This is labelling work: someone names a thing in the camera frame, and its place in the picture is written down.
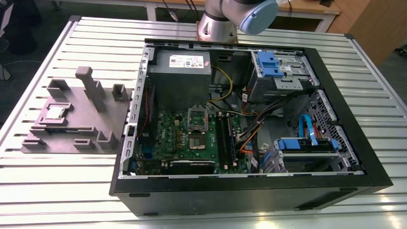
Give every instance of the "sticker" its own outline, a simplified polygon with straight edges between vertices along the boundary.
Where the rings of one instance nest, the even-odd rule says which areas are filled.
[[[248,99],[248,95],[247,95],[247,94],[243,94],[243,95],[242,95],[242,100],[243,100],[243,102],[247,103],[247,99]]]
[[[204,57],[171,55],[170,68],[204,68]]]
[[[254,165],[255,168],[258,168],[258,161],[255,160],[255,158],[252,157],[252,160],[250,161]]]
[[[280,69],[282,69],[282,71],[291,71],[290,66],[282,66]]]

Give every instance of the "motherboard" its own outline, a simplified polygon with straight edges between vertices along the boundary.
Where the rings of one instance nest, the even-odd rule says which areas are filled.
[[[160,113],[155,146],[142,147],[142,174],[247,173],[247,155],[234,147],[240,132],[240,118],[230,113]]]

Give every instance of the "table leg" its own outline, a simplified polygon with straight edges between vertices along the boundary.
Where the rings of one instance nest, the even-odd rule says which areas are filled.
[[[146,9],[147,9],[147,18],[150,21],[156,21],[158,16],[155,13],[155,9],[158,8],[158,4],[152,2],[146,2]]]
[[[335,17],[337,17],[337,15],[326,14],[325,18],[321,20],[321,22],[318,24],[315,32],[327,32]]]

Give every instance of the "ram slot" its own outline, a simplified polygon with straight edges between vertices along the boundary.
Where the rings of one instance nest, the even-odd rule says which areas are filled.
[[[226,141],[223,135],[223,117],[222,114],[216,116],[216,141],[218,141],[218,158],[220,167],[227,168],[227,157],[226,157]]]
[[[230,116],[227,116],[226,118],[226,122],[227,122],[227,130],[228,130],[228,134],[227,134],[227,149],[228,149],[228,155],[230,155],[230,165],[236,165],[235,161],[236,161],[236,152],[235,152],[235,139],[234,139],[234,131],[232,131],[232,127],[231,127],[231,118]]]

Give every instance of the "power supply label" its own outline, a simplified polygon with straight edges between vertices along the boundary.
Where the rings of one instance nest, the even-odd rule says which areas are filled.
[[[170,68],[204,68],[204,57],[171,55]]]

